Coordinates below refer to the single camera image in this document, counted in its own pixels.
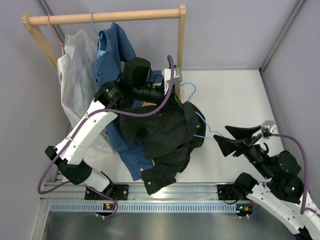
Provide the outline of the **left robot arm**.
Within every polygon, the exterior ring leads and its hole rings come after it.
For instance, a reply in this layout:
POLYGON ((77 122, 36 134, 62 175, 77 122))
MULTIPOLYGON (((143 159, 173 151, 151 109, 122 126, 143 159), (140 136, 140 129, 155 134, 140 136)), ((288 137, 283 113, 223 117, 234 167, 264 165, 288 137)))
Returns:
POLYGON ((147 85, 150 63, 140 57, 129 60, 117 80, 105 83, 94 96, 89 108, 75 128, 56 146, 48 146, 45 154, 50 166, 58 170, 69 183, 84 185, 101 199, 109 199, 114 183, 103 172, 85 163, 84 156, 103 129, 119 115, 146 118, 159 113, 171 97, 175 85, 175 64, 167 56, 170 71, 168 88, 147 85))

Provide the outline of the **black pinstriped shirt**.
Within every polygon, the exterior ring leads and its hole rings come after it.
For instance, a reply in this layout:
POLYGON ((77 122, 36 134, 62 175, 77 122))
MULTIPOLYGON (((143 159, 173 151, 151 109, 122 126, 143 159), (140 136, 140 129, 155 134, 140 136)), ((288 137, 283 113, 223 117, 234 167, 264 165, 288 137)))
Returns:
POLYGON ((202 147, 206 134, 205 116, 191 102, 178 109, 164 107, 147 117, 120 115, 120 130, 129 143, 140 140, 142 150, 154 166, 142 171, 148 195, 176 182, 190 162, 194 149, 202 147))

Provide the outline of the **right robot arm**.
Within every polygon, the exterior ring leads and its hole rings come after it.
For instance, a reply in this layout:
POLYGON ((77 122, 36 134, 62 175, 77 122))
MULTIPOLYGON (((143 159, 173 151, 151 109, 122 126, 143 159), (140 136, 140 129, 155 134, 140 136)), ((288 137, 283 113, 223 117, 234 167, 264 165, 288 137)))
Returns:
POLYGON ((225 126, 232 139, 215 134, 222 154, 244 156, 267 180, 259 183, 242 172, 232 184, 218 186, 218 197, 228 204, 250 200, 278 219, 297 240, 320 238, 320 210, 312 200, 306 180, 299 178, 302 167, 287 150, 270 156, 266 142, 275 137, 277 126, 266 120, 261 125, 244 128, 225 126))

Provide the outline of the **light blue hanger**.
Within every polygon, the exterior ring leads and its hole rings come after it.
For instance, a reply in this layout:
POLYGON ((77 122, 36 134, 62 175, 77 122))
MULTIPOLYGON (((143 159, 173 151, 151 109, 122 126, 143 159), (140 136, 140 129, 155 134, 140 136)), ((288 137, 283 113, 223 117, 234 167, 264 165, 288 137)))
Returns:
MULTIPOLYGON (((188 99, 187 99, 188 102, 191 102, 194 94, 195 94, 196 91, 197 91, 197 87, 196 87, 196 85, 195 85, 193 82, 185 82, 185 83, 182 83, 182 84, 178 87, 178 89, 180 89, 181 87, 186 86, 186 85, 191 85, 191 86, 193 86, 193 91, 192 91, 192 93, 189 95, 189 97, 188 97, 188 99)), ((212 130, 211 126, 206 122, 205 118, 202 117, 202 115, 201 115, 198 111, 195 111, 195 114, 201 119, 201 121, 205 124, 205 126, 208 128, 208 131, 209 131, 212 135, 218 135, 218 136, 223 137, 223 135, 222 135, 220 132, 215 131, 215 130, 212 130)), ((198 135, 198 134, 195 134, 194 136, 197 137, 197 138, 201 138, 201 139, 210 139, 210 140, 213 140, 213 141, 215 140, 213 137, 208 137, 208 136, 206 136, 206 135, 198 135)))

